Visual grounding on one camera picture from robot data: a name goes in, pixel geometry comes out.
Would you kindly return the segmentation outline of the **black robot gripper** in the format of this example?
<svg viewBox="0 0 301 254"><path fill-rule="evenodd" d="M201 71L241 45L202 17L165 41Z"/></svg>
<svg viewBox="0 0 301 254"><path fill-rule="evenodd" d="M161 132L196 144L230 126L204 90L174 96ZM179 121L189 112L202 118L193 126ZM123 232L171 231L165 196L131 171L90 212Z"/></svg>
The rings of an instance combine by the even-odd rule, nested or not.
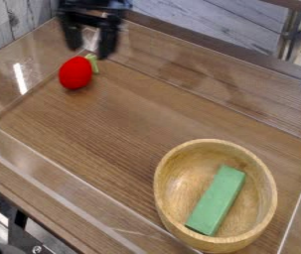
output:
<svg viewBox="0 0 301 254"><path fill-rule="evenodd" d="M58 17L64 25L68 48L82 47L82 26L100 28L98 58L104 60L118 47L118 26L125 13L133 8L133 0L59 0Z"/></svg>

